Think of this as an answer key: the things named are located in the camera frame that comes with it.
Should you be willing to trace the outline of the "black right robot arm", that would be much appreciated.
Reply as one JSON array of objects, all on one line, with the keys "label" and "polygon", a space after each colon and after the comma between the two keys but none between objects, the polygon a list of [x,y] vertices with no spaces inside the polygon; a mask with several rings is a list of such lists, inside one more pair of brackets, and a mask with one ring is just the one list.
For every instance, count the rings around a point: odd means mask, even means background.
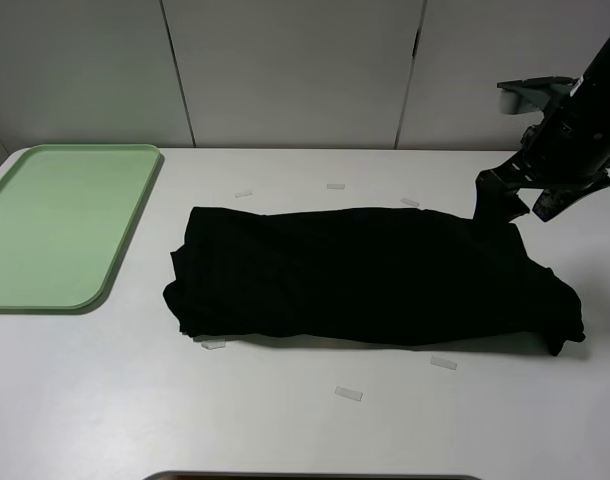
[{"label": "black right robot arm", "polygon": [[504,111],[541,111],[521,148],[475,182],[473,219],[509,223],[534,213],[548,222],[610,186],[610,37],[578,78],[550,76],[498,83]]}]

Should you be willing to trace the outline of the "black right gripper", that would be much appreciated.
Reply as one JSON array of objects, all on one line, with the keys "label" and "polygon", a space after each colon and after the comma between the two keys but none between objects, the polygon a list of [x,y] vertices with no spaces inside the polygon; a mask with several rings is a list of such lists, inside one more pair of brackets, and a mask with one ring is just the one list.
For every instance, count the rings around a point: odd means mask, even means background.
[{"label": "black right gripper", "polygon": [[610,187],[610,118],[556,114],[544,120],[522,148],[475,181],[477,223],[509,223],[529,213],[518,191],[546,189],[532,207],[553,220],[569,207]]}]

